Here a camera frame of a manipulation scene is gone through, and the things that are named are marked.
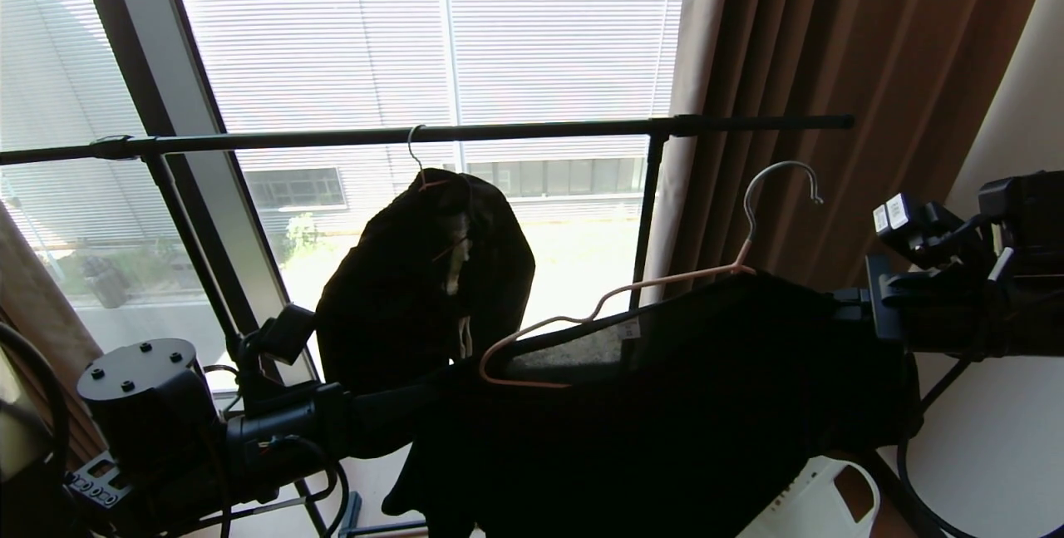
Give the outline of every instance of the white label sticker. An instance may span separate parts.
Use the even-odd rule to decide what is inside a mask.
[[[617,337],[619,337],[622,341],[631,340],[631,338],[638,338],[639,318],[635,317],[617,323]]]
[[[876,232],[883,232],[891,228],[891,223],[886,220],[886,205],[880,205],[871,213],[874,219],[876,219]]]
[[[909,222],[909,215],[905,212],[904,201],[901,201],[901,194],[898,192],[886,202],[886,216],[891,219],[891,228],[901,228]]]

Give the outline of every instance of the beige curtain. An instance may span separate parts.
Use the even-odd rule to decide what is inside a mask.
[[[874,207],[899,190],[945,200],[1033,1],[684,0],[674,114],[853,114],[857,125],[669,140],[647,276],[732,262],[750,179],[799,159],[825,205],[798,170],[768,178],[747,262],[813,288],[864,284]]]
[[[104,450],[103,440],[76,391],[81,372],[101,355],[100,348],[30,249],[3,204],[0,204],[0,321],[18,330],[52,365],[65,389],[70,411],[69,465],[71,469],[80,467]],[[16,357],[11,360],[18,368],[19,381],[29,391],[40,417],[50,425],[40,386],[23,372]]]

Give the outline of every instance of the clothing rack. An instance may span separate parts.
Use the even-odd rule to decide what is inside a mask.
[[[580,136],[649,136],[647,145],[647,175],[644,182],[642,209],[639,213],[639,230],[636,238],[635,263],[632,273],[633,283],[643,280],[647,262],[647,249],[650,239],[650,222],[653,213],[660,173],[662,154],[665,142],[672,136],[699,136],[717,132],[771,132],[772,130],[807,130],[807,129],[848,129],[853,125],[853,116],[757,116],[715,118],[697,114],[680,115],[666,118],[644,118],[643,120],[600,120],[600,121],[566,121],[566,122],[534,122],[534,124],[475,124],[458,127],[422,127],[417,130],[415,144],[444,144],[444,141],[467,140],[499,140],[499,139],[550,139],[550,137]],[[211,263],[196,239],[196,229],[193,226],[188,213],[182,204],[181,195],[172,179],[167,178],[164,157],[168,154],[189,154],[197,151],[236,151],[237,149],[271,149],[285,147],[347,147],[347,145],[395,145],[406,144],[410,128],[399,129],[367,129],[350,132],[281,132],[281,133],[246,133],[246,134],[212,134],[195,136],[149,136],[133,137],[129,135],[106,136],[88,145],[77,147],[46,147],[37,149],[19,149],[19,151],[0,151],[0,166],[15,164],[55,163],[55,161],[77,158],[102,159],[136,159],[144,161],[151,171],[163,200],[173,219],[182,241],[185,242],[188,256],[200,278],[211,275]],[[203,283],[207,299],[214,304],[216,312],[223,308],[223,295],[218,285]],[[638,289],[631,291],[629,307],[638,307]],[[631,357],[629,346],[624,346],[621,365]],[[300,480],[295,483],[300,495],[309,493],[306,484]],[[320,534],[326,529],[321,514],[315,503],[304,503],[306,512],[315,529]],[[392,532],[412,531],[425,527],[425,522],[402,522],[371,527],[356,527],[362,498],[358,492],[351,493],[348,510],[345,512],[345,523],[337,536],[348,538],[353,536],[369,536]]]

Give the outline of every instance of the building window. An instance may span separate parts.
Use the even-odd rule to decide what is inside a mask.
[[[336,168],[246,171],[255,207],[316,208],[344,205],[344,190]]]
[[[645,173],[643,158],[475,163],[468,171],[497,186],[505,197],[642,192]]]

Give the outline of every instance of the cylindrical motor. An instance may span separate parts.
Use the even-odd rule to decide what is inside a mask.
[[[134,485],[201,459],[204,432],[219,424],[196,348],[182,338],[106,353],[78,380],[78,394]]]

